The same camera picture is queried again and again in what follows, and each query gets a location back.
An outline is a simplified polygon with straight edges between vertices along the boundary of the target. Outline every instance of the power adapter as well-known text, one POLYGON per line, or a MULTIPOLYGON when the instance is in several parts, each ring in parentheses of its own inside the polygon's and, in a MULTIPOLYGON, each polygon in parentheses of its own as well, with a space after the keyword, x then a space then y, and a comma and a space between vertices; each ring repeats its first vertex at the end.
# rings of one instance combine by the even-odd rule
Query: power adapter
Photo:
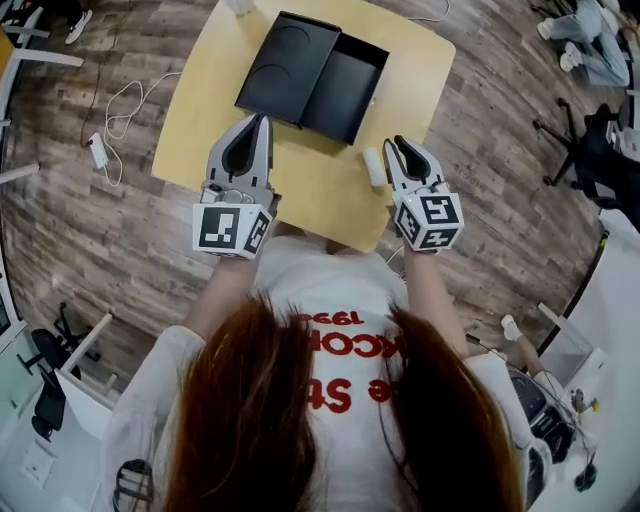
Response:
POLYGON ((96 163, 96 168, 104 169, 109 163, 109 157, 107 156, 107 150, 102 143, 102 138, 99 133, 94 133, 89 139, 89 147, 91 148, 91 154, 93 160, 96 163))

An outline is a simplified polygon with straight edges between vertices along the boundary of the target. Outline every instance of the sneaker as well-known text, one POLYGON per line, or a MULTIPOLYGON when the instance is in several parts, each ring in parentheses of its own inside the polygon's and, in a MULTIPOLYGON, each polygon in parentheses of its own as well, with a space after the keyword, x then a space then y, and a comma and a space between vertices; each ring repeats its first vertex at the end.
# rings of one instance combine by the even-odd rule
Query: sneaker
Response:
POLYGON ((509 341, 516 341, 520 336, 522 336, 516 321, 511 315, 507 315, 500 320, 500 324, 502 324, 502 328, 504 329, 504 337, 509 341))
POLYGON ((551 39, 551 28, 553 27, 553 18, 547 18, 541 23, 538 23, 538 34, 545 41, 551 39))
POLYGON ((560 69, 568 73, 573 68, 581 66, 583 62, 582 53, 578 50, 578 47, 572 42, 568 42, 564 47, 564 53, 560 57, 560 69))
POLYGON ((93 16, 93 11, 91 9, 82 13, 82 18, 80 18, 80 21, 69 29, 69 35, 67 36, 67 40, 65 41, 67 44, 74 43, 78 40, 80 34, 82 34, 82 31, 84 30, 84 27, 87 25, 87 23, 89 23, 91 16, 93 16))

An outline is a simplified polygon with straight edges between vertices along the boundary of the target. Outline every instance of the wooden floor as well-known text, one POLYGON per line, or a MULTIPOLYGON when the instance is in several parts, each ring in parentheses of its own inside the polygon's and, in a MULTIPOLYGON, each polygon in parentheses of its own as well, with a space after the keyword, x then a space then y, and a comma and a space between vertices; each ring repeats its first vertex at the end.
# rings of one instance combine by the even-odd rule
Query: wooden floor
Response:
MULTIPOLYGON (((444 1, 374 3, 407 17, 437 17, 444 1)), ((17 306, 33 327, 50 327, 62 300, 90 323, 112 311, 116 321, 100 346, 103 367, 124 380, 158 333, 182 318, 215 260, 190 250, 190 206, 197 197, 150 176, 176 78, 156 88, 117 144, 125 165, 118 188, 80 147, 82 121, 98 63, 106 58, 83 141, 101 130, 109 98, 128 82, 139 79, 147 87, 182 69, 215 3, 101 1, 68 48, 64 26, 52 20, 54 35, 34 47, 68 51, 86 62, 80 69, 26 64, 11 107, 4 168, 33 160, 43 167, 0 189, 17 306)), ((466 216, 455 250, 440 258, 447 284, 467 332, 488 343, 501 339, 499 321, 508 312, 541 343, 551 326, 537 303, 563 309, 600 237, 591 203, 566 183, 556 189, 542 184, 564 153, 537 135, 531 121, 540 118, 564 131, 556 97, 568 99, 578 118, 623 97, 560 71, 554 50, 536 33, 538 21, 524 0, 456 0, 445 21, 420 22, 457 48, 425 145, 462 195, 466 216)), ((131 110, 136 94, 133 89, 119 99, 114 110, 131 110)), ((379 250, 389 255, 398 245, 386 234, 379 250)), ((401 265, 402 258, 393 263, 401 265)))

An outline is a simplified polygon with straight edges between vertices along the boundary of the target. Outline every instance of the black box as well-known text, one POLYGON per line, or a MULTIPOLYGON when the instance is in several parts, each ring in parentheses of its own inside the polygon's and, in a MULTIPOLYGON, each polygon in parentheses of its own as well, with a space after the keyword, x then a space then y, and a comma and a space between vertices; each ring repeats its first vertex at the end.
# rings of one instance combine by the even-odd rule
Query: black box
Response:
POLYGON ((353 144, 388 57, 340 27, 281 12, 236 106, 353 144))

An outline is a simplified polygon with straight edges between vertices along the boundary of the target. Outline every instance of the wooden table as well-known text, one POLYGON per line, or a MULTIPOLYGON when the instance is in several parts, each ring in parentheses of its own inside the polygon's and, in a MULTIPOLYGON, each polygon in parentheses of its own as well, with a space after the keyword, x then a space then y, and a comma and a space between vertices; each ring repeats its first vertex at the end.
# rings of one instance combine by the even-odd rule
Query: wooden table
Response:
POLYGON ((360 153, 396 134, 422 141, 455 54, 448 41, 418 24, 361 0, 256 0, 236 17, 218 2, 173 95, 153 174, 199 191, 209 151, 248 115, 234 107, 244 79, 280 11, 338 25, 390 52, 374 104, 354 146, 274 122, 270 182, 283 196, 278 218, 363 252, 375 249, 391 204, 390 187, 375 191, 360 153))

